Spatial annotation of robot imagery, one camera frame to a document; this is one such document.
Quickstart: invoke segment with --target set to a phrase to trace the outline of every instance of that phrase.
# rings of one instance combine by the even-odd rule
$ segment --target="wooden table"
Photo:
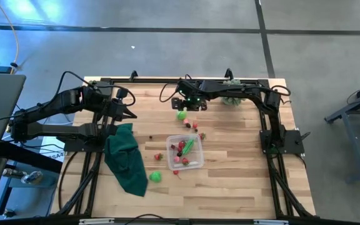
[[[87,81],[99,79],[100,77],[85,77]],[[270,86],[276,84],[286,83],[284,79],[269,80]],[[170,101],[159,102],[163,84],[119,85],[130,89],[136,96],[136,104],[129,109],[138,118],[123,122],[134,124],[134,136],[139,144],[147,176],[153,171],[161,171],[162,182],[149,182],[144,197],[128,194],[123,191],[102,159],[92,216],[128,218],[154,213],[165,218],[275,218],[268,165],[259,142],[261,123],[258,110],[251,101],[246,100],[240,106],[232,107],[215,99],[208,103],[207,111],[188,112],[189,120],[198,122],[199,132],[207,134],[207,139],[202,143],[205,164],[201,169],[180,171],[177,177],[169,170],[166,160],[156,161],[154,155],[166,155],[168,136],[192,133],[192,130],[176,120],[176,112],[171,109]],[[162,98],[169,97],[174,87],[175,85],[168,86]],[[129,96],[125,103],[131,101]],[[280,114],[285,127],[294,129],[290,103],[281,105]],[[90,123],[92,116],[91,112],[78,112],[74,125]],[[63,204],[79,186],[84,155],[80,152],[69,165],[62,185]],[[289,187],[302,205],[314,214],[304,164],[293,155],[284,155],[284,163]],[[286,212],[283,192],[279,191],[279,195],[282,210]],[[83,209],[87,199],[88,189],[84,195]],[[58,195],[55,194],[51,212],[57,210]]]

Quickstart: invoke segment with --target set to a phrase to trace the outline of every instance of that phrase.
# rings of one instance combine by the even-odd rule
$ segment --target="plastic container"
[[[180,141],[194,140],[194,144],[192,145],[191,150],[184,156],[180,157],[179,162],[174,162],[174,158],[177,156],[178,147]],[[201,138],[199,138],[198,134],[183,134],[183,135],[175,135],[169,136],[166,139],[166,149],[167,149],[167,164],[169,165],[169,169],[175,170],[183,170],[183,169],[196,169],[201,168],[204,165],[204,153],[203,146],[201,144]],[[183,158],[187,158],[189,164],[187,166],[182,164]]]

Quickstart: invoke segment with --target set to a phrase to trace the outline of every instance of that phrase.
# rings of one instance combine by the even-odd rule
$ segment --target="gray floor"
[[[2,1],[15,24],[141,28],[258,28],[253,0]],[[360,30],[360,0],[261,0],[268,29]],[[0,24],[6,20],[0,12]],[[21,107],[47,101],[61,73],[81,76],[235,76],[267,78],[259,34],[18,31],[20,74],[27,75]],[[345,105],[360,88],[360,36],[269,35],[277,78],[286,78],[304,141],[309,183],[317,215],[360,221],[360,183],[351,145],[340,121],[323,117]],[[0,31],[0,65],[15,45]],[[79,85],[67,77],[62,88]],[[66,122],[55,116],[55,123]]]

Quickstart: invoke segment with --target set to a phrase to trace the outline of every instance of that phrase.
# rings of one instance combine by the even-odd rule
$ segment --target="green cloth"
[[[105,163],[124,191],[144,196],[148,179],[138,143],[131,132],[132,128],[131,123],[118,125],[116,135],[110,135],[106,139]]]

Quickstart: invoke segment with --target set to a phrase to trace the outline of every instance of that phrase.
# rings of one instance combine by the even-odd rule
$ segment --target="green ball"
[[[177,112],[177,119],[184,120],[187,117],[187,111],[178,111]]]
[[[162,174],[159,171],[154,171],[149,175],[149,179],[155,183],[159,183],[162,181]]]

